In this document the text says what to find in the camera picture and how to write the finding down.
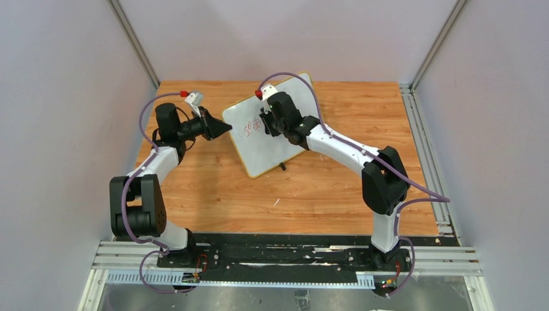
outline purple cable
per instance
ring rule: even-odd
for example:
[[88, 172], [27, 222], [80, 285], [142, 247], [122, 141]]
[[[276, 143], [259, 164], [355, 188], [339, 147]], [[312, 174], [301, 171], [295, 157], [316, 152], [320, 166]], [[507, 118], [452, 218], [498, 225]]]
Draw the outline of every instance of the purple cable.
[[166, 256], [167, 254], [169, 254], [170, 250], [168, 249], [168, 246], [166, 244], [153, 240], [152, 238], [147, 240], [141, 240], [137, 238], [137, 236], [133, 234], [133, 231], [129, 226], [128, 212], [126, 210], [126, 198], [128, 197], [129, 184], [131, 184], [131, 182], [135, 179], [135, 177], [139, 175], [139, 173], [141, 172], [141, 168], [147, 167], [158, 155], [158, 146], [147, 136], [147, 134], [145, 133], [145, 129], [143, 128], [143, 124], [142, 124], [143, 115], [145, 114], [145, 111], [147, 110], [147, 108], [149, 108], [149, 106], [151, 106], [153, 102], [155, 102], [159, 98], [163, 98], [167, 96], [181, 96], [181, 93], [166, 93], [166, 94], [158, 95], [155, 98], [149, 100], [149, 102], [145, 104], [145, 106], [143, 107], [143, 109], [141, 109], [141, 112], [139, 113], [139, 130], [141, 131], [141, 135], [143, 135], [145, 140], [147, 140], [153, 146], [153, 148], [155, 149], [155, 153], [153, 153], [151, 157], [149, 157], [149, 159], [145, 160], [145, 162], [138, 169], [135, 170], [135, 172], [128, 178], [128, 180], [124, 184], [124, 188], [122, 189], [121, 208], [122, 208], [122, 221], [124, 222], [124, 228], [126, 229], [126, 232], [128, 233], [129, 237], [132, 239], [132, 241], [138, 244], [152, 242], [156, 246], [159, 246], [160, 248], [166, 250], [166, 251], [151, 251], [150, 253], [145, 255], [145, 257], [143, 257], [143, 259], [141, 260], [141, 264], [139, 265], [139, 278], [141, 279], [141, 282], [143, 283], [143, 285], [145, 285], [147, 288], [149, 288], [150, 290], [158, 294], [181, 294], [181, 293], [188, 293], [194, 288], [190, 288], [188, 290], [173, 290], [173, 291], [159, 290], [158, 288], [148, 284], [147, 281], [145, 281], [145, 277], [143, 276], [143, 265], [145, 265], [145, 260], [150, 255], [155, 253]]
[[166, 244], [162, 243], [162, 242], [155, 241], [152, 238], [147, 239], [147, 240], [141, 240], [133, 234], [133, 231], [131, 230], [131, 227], [129, 226], [129, 222], [128, 222], [128, 212], [126, 210], [126, 198], [128, 197], [129, 184], [135, 179], [135, 177], [137, 175], [139, 175], [139, 173], [141, 172], [141, 168], [147, 167], [156, 158], [156, 156], [158, 154], [158, 146], [149, 137], [147, 137], [147, 134], [145, 133], [145, 129], [143, 128], [142, 121], [143, 121], [143, 115], [145, 114], [145, 110], [147, 110], [147, 108], [149, 108], [149, 106], [151, 106], [151, 104], [153, 102], [155, 102], [155, 100], [157, 100], [159, 98], [167, 97], [167, 96], [174, 96], [174, 95], [180, 95], [180, 93], [166, 93], [166, 94], [158, 95], [155, 98], [149, 100], [149, 102], [147, 102], [147, 104], [143, 107], [143, 109], [141, 109], [141, 113], [139, 114], [139, 130], [141, 131], [141, 135], [143, 135], [143, 137], [145, 137], [145, 140], [147, 140], [150, 144], [153, 145], [156, 152], [153, 153], [151, 155], [151, 157], [149, 157], [128, 178], [128, 180], [124, 184], [124, 188], [122, 189], [122, 197], [120, 199], [120, 203], [121, 203], [120, 207], [122, 208], [122, 221], [124, 222], [124, 228], [126, 228], [126, 232], [128, 233], [129, 237], [132, 239], [132, 241], [134, 241], [135, 243], [138, 243], [138, 244], [144, 244], [144, 243], [152, 242], [153, 244], [158, 245], [158, 246], [160, 246], [161, 248], [164, 248], [164, 249], [168, 249], [168, 246]]
[[430, 196], [434, 196], [434, 198], [421, 198], [421, 199], [415, 199], [415, 200], [411, 200], [411, 201], [408, 201], [406, 203], [403, 203], [402, 205], [400, 205], [400, 207], [396, 210], [397, 212], [397, 218], [395, 219], [395, 224], [394, 224], [394, 234], [396, 236], [398, 236], [399, 240], [404, 240], [406, 242], [408, 242], [410, 244], [410, 248], [412, 250], [412, 267], [410, 268], [410, 272], [408, 273], [408, 275], [406, 276], [406, 279], [404, 279], [404, 281], [402, 282], [402, 284], [400, 284], [400, 286], [398, 286], [391, 294], [388, 294], [388, 296], [392, 296], [396, 293], [398, 293], [400, 291], [400, 288], [402, 286], [404, 286], [404, 284], [408, 283], [408, 280], [410, 279], [410, 277], [412, 276], [412, 272], [414, 271], [414, 267], [416, 266], [416, 252], [414, 250], [414, 245], [412, 243], [412, 240], [410, 240], [409, 238], [405, 237], [405, 236], [400, 236], [398, 234], [398, 223], [399, 223], [399, 214], [400, 212], [402, 211], [402, 209], [410, 204], [413, 204], [413, 203], [418, 203], [418, 202], [441, 202], [441, 203], [447, 203], [447, 202], [450, 202], [450, 199], [449, 198], [446, 198], [445, 196], [442, 196], [441, 194], [438, 194], [434, 191], [431, 191], [427, 188], [425, 188], [424, 186], [420, 185], [419, 183], [416, 183], [415, 181], [411, 180], [410, 178], [404, 176], [404, 174], [402, 174], [401, 172], [399, 172], [398, 170], [396, 170], [396, 168], [392, 167], [389, 163], [387, 163], [386, 161], [384, 161], [383, 159], [381, 159], [380, 157], [374, 155], [373, 153], [369, 152], [368, 150], [366, 149], [363, 149], [362, 146], [359, 146], [353, 142], [350, 142], [350, 141], [347, 141], [345, 138], [343, 137], [339, 137], [337, 135], [335, 135], [334, 133], [331, 133], [328, 128], [326, 127], [326, 124], [324, 123], [324, 119], [322, 118], [322, 112], [320, 111], [320, 103], [319, 103], [319, 99], [317, 98], [317, 94], [315, 92], [315, 90], [313, 89], [313, 87], [311, 86], [311, 84], [309, 84], [309, 82], [307, 82], [305, 79], [303, 79], [302, 77], [300, 77], [299, 75], [296, 75], [295, 73], [290, 73], [290, 72], [281, 72], [281, 73], [273, 73], [272, 75], [268, 76], [267, 78], [265, 78], [259, 85], [258, 89], [261, 90], [261, 87], [267, 83], [267, 81], [269, 81], [270, 79], [276, 77], [276, 76], [292, 76], [294, 78], [297, 78], [299, 79], [301, 82], [305, 83], [305, 85], [307, 86], [307, 88], [311, 91], [311, 94], [313, 95], [313, 98], [315, 100], [315, 105], [317, 106], [317, 111], [319, 113], [319, 121], [320, 121], [320, 126], [322, 127], [322, 129], [328, 134], [330, 135], [330, 137], [344, 143], [344, 144], [347, 144], [348, 146], [351, 146], [353, 147], [354, 149], [356, 149], [358, 152], [368, 156], [368, 157], [371, 157], [372, 159], [376, 160], [378, 163], [380, 163], [381, 165], [383, 165], [387, 170], [391, 171], [391, 173], [395, 174], [396, 176], [398, 176], [398, 178], [402, 179], [403, 181], [405, 181], [406, 183], [408, 183], [409, 185], [412, 185], [414, 187], [416, 187], [417, 189], [427, 193], [428, 195]]
[[151, 251], [150, 253], [145, 255], [145, 257], [143, 257], [143, 260], [139, 264], [139, 278], [141, 279], [141, 282], [143, 283], [143, 285], [147, 286], [148, 289], [152, 290], [153, 292], [155, 292], [157, 294], [183, 294], [183, 293], [188, 293], [188, 292], [190, 292], [190, 291], [192, 291], [193, 289], [196, 288], [196, 287], [193, 287], [193, 288], [189, 288], [189, 289], [186, 289], [186, 290], [159, 290], [158, 288], [156, 288], [156, 287], [152, 286], [151, 284], [147, 283], [147, 281], [145, 281], [145, 276], [143, 276], [143, 266], [145, 265], [145, 260], [147, 260], [147, 258], [150, 255], [155, 254], [155, 253], [162, 254], [162, 255], [166, 256], [169, 253], [169, 251], [168, 250], [166, 250], [166, 251]]

